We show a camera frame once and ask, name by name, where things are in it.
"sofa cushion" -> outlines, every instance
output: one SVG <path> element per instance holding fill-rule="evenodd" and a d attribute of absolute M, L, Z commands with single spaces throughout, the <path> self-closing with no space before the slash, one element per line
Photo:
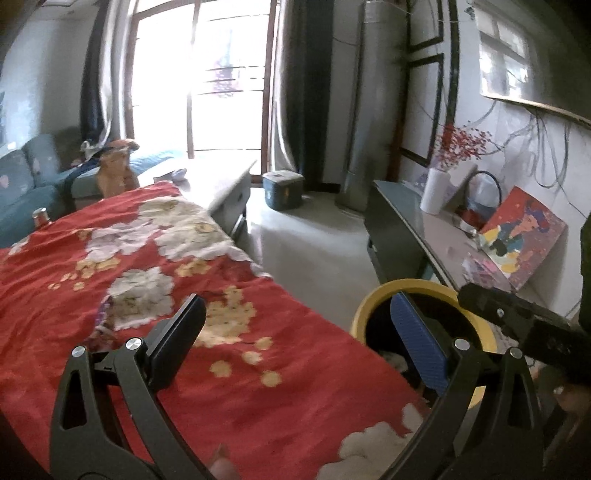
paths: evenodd
<path fill-rule="evenodd" d="M 61 168 L 56 145 L 50 134 L 38 135 L 22 146 L 31 167 L 35 187 L 51 185 Z"/>
<path fill-rule="evenodd" d="M 164 160 L 182 156 L 183 153 L 176 150 L 165 150 L 148 155 L 139 155 L 137 152 L 134 152 L 129 158 L 129 166 L 136 175 L 140 175 L 149 168 L 158 165 Z M 72 198 L 83 199 L 93 196 L 102 197 L 102 192 L 100 191 L 96 182 L 96 174 L 98 171 L 98 168 L 93 168 L 92 170 L 83 173 L 76 180 L 74 180 L 71 191 Z"/>
<path fill-rule="evenodd" d="M 57 188 L 39 187 L 22 195 L 9 207 L 0 210 L 0 248 L 10 247 L 35 230 L 33 211 L 45 207 L 51 220 L 67 213 Z"/>
<path fill-rule="evenodd" d="M 13 150 L 0 158 L 0 209 L 32 188 L 33 175 L 22 150 Z"/>

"dog plush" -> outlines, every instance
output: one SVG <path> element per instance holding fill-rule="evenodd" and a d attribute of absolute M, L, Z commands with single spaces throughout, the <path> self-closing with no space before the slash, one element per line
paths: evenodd
<path fill-rule="evenodd" d="M 139 187 L 138 177 L 129 168 L 129 154 L 139 148 L 131 139 L 113 140 L 100 156 L 97 184 L 104 198 Z"/>

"canvas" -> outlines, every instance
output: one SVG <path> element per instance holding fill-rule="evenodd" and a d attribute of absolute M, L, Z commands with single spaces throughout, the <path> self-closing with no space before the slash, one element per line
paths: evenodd
<path fill-rule="evenodd" d="M 519 290 L 565 227 L 547 206 L 514 187 L 480 231 L 480 244 L 513 288 Z"/>

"blue gripper pad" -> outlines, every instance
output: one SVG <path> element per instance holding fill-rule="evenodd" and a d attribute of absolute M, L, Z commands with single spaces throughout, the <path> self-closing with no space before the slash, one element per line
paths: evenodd
<path fill-rule="evenodd" d="M 390 302 L 390 318 L 404 342 L 423 383 L 443 395 L 447 388 L 447 358 L 423 322 L 421 314 L 404 293 Z"/>

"bed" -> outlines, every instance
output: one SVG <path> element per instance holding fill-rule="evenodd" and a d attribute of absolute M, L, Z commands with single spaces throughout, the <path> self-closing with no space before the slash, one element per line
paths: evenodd
<path fill-rule="evenodd" d="M 205 210 L 159 182 L 0 250 L 0 410 L 43 466 L 72 348 L 145 336 L 194 292 L 206 325 L 158 397 L 203 460 L 223 443 L 244 480 L 377 479 L 421 424 L 423 401 L 396 370 L 295 301 Z M 147 458 L 117 390 L 113 398 Z"/>

